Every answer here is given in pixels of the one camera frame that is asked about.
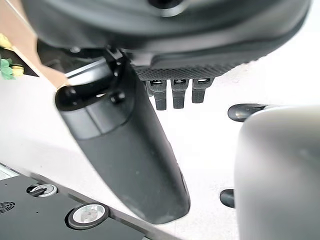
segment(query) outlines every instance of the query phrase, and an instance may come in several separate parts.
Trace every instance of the black metal plate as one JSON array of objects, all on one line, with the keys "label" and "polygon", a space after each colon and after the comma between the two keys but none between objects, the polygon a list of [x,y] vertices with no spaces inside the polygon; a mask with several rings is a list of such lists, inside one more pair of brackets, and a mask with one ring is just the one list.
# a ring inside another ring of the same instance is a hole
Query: black metal plate
[{"label": "black metal plate", "polygon": [[0,181],[0,203],[15,206],[0,214],[0,239],[6,240],[141,240],[144,234],[108,218],[88,230],[67,227],[67,213],[80,206],[77,201],[57,193],[51,197],[32,197],[26,189],[37,181],[23,175]]}]

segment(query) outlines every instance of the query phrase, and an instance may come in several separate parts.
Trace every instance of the green plant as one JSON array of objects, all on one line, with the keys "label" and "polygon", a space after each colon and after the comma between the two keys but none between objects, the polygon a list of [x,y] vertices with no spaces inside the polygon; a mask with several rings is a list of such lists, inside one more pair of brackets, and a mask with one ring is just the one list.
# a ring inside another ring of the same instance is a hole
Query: green plant
[{"label": "green plant", "polygon": [[0,72],[1,75],[4,79],[6,80],[11,80],[11,79],[16,79],[13,76],[13,69],[10,67],[12,65],[12,60],[9,59],[1,59],[0,61]]}]

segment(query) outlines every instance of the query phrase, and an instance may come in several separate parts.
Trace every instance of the black plastic cylinder cover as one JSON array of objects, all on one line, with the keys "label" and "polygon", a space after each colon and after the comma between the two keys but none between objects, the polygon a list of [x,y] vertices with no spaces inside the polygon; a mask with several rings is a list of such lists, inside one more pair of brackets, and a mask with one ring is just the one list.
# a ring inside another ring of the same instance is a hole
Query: black plastic cylinder cover
[{"label": "black plastic cylinder cover", "polygon": [[[115,195],[143,220],[163,224],[189,212],[189,193],[145,86],[129,64],[127,69],[99,99],[73,99],[73,110],[64,106],[68,101],[62,89],[56,106]],[[119,92],[121,101],[112,101]]]}]

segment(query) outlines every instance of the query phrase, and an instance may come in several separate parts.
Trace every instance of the white floor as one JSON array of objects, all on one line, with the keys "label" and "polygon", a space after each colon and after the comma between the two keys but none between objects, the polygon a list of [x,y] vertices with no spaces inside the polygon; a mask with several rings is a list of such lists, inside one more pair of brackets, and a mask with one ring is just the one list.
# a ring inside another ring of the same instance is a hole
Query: white floor
[{"label": "white floor", "polygon": [[[242,125],[229,120],[227,110],[237,103],[320,104],[319,13],[320,1],[315,0],[297,36],[269,56],[217,78],[205,103],[192,104],[189,88],[185,108],[176,110],[168,95],[168,110],[157,114],[184,174],[191,209],[160,229],[183,240],[238,239],[236,212],[219,201],[220,191],[234,185]],[[0,80],[0,162],[46,176],[132,215],[81,153],[55,109],[54,92],[39,78]]]}]

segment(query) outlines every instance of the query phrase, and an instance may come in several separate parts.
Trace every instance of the speaker grille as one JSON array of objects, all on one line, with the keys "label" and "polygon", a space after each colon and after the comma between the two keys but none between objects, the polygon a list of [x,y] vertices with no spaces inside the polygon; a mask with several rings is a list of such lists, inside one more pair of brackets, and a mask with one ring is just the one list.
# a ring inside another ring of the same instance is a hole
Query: speaker grille
[{"label": "speaker grille", "polygon": [[0,203],[0,214],[6,213],[15,207],[15,203],[8,201]]}]

